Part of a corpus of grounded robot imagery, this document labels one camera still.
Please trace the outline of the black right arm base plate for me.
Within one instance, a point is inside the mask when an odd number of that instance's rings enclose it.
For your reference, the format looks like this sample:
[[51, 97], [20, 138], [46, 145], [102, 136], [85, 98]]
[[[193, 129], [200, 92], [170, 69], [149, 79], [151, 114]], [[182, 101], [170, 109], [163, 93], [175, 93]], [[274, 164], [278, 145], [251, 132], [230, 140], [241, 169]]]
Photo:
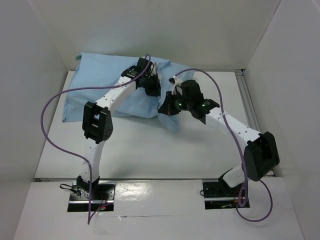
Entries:
[[242, 184], [229, 187], [218, 180], [203, 181], [199, 194], [204, 198], [206, 210], [235, 209], [239, 202], [239, 193]]

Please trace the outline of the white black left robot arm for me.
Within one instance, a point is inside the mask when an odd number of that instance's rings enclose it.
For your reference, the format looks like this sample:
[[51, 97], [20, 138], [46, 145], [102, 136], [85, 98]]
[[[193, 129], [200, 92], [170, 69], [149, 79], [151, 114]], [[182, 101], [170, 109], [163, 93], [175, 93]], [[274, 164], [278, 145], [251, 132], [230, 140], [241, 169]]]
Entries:
[[85, 136], [84, 163], [76, 186], [88, 200], [99, 195], [100, 161], [103, 147], [111, 137], [114, 127], [112, 115], [116, 108], [137, 88], [159, 92], [160, 84], [155, 65], [150, 59], [139, 58], [136, 65], [124, 70], [116, 84], [95, 102], [84, 105], [82, 130]]

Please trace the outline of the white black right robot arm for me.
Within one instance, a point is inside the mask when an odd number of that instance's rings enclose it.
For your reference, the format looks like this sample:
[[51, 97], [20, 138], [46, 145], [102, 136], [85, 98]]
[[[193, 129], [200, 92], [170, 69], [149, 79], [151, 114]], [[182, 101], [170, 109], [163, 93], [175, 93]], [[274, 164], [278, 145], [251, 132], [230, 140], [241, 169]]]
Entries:
[[193, 79], [182, 81], [174, 76], [169, 82], [173, 89], [166, 93], [158, 110], [160, 114], [174, 116], [188, 111], [203, 124], [235, 139], [240, 148], [241, 165], [218, 179], [220, 194], [230, 196], [246, 178], [257, 182], [280, 163], [276, 140], [270, 132], [254, 130], [222, 111], [218, 103], [204, 98], [199, 84]]

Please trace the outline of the light blue pillowcase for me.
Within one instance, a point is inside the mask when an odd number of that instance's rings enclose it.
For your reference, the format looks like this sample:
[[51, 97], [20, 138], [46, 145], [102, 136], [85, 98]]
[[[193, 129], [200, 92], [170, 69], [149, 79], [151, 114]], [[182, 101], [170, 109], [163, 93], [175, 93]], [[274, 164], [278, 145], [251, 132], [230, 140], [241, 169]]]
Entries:
[[[109, 92], [109, 86], [114, 86], [121, 73], [129, 67], [136, 65], [138, 57], [103, 55], [81, 52], [76, 56], [78, 65], [73, 73], [64, 101], [62, 122], [82, 121], [84, 105], [95, 102]], [[152, 57], [151, 61], [157, 65], [156, 72], [160, 75], [160, 96], [147, 96], [145, 90], [139, 87], [128, 96], [114, 111], [114, 117], [141, 117], [158, 120], [172, 133], [180, 130], [178, 115], [167, 116], [158, 113], [158, 108], [164, 103], [168, 91], [172, 90], [169, 79], [178, 76], [181, 80], [191, 80], [194, 72], [188, 66], [172, 62], [168, 59]]]

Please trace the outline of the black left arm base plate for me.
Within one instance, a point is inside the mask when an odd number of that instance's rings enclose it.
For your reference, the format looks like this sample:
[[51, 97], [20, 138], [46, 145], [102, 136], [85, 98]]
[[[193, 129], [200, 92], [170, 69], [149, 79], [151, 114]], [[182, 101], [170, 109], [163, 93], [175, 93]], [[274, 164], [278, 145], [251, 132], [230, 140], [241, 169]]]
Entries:
[[[67, 185], [66, 189], [70, 191], [67, 212], [78, 213], [88, 212], [89, 193], [77, 187], [76, 183]], [[99, 209], [100, 212], [113, 212], [115, 201], [116, 184], [100, 181], [97, 189], [90, 198], [91, 212]]]

